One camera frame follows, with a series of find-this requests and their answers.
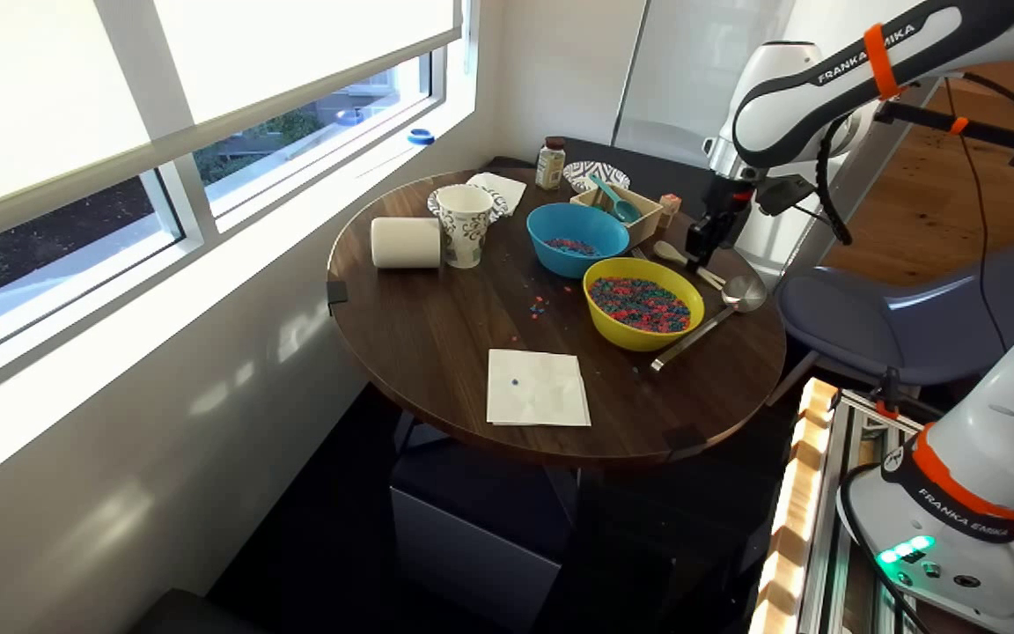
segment dark floor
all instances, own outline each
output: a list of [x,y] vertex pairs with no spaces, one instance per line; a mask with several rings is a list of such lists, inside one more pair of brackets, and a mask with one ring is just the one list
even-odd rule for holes
[[[586,481],[543,628],[737,629],[755,580],[737,574],[737,560],[773,515],[792,412],[795,391],[715,453]],[[207,599],[270,634],[498,629],[398,574],[388,498],[398,420],[403,412],[366,386]],[[669,567],[669,580],[653,576],[653,558],[642,558],[648,551]]]

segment small container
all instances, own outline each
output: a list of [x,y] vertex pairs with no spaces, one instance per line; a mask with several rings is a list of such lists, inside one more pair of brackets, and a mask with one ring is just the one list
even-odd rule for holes
[[567,146],[560,139],[547,139],[535,163],[535,188],[557,189],[567,168]]

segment food in bowl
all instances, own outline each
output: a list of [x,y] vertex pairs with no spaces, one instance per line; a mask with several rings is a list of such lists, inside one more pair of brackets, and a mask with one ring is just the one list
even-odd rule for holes
[[581,277],[586,267],[627,251],[627,229],[604,207],[586,203],[538,203],[530,215],[535,261],[560,276]]
[[594,330],[627,353],[658,353],[706,322],[706,295],[672,267],[608,256],[581,276]]

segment white cup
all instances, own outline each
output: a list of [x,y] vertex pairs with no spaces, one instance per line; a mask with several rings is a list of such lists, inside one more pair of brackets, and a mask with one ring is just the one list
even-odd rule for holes
[[371,222],[374,267],[440,267],[436,220],[374,220]]
[[446,236],[445,261],[452,267],[480,267],[498,197],[476,182],[436,188],[430,197],[430,207],[436,213]]

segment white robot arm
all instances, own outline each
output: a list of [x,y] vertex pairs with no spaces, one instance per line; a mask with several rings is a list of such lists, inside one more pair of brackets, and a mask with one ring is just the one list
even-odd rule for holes
[[[737,87],[715,177],[762,182],[774,164],[812,160],[834,121],[910,82],[1014,61],[1014,0],[891,0],[878,22],[831,54],[800,39],[762,45]],[[939,424],[845,481],[838,506],[896,589],[1014,629],[1014,345]]]

